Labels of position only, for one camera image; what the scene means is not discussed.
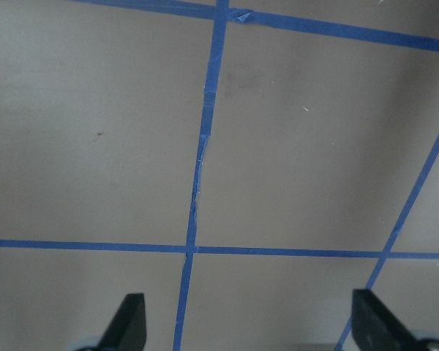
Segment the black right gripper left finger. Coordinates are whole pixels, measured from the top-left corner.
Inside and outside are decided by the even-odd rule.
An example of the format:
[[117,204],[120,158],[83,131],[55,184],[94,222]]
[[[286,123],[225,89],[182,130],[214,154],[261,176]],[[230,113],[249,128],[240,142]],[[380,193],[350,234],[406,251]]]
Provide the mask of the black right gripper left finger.
[[98,350],[144,350],[147,340],[146,306],[143,293],[124,297],[97,344]]

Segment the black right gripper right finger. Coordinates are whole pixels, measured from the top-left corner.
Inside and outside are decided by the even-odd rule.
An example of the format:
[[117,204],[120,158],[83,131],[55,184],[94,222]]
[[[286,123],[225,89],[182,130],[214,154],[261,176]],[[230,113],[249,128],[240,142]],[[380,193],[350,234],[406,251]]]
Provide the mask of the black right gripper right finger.
[[417,339],[371,290],[353,290],[351,329],[353,340],[360,350],[417,348]]

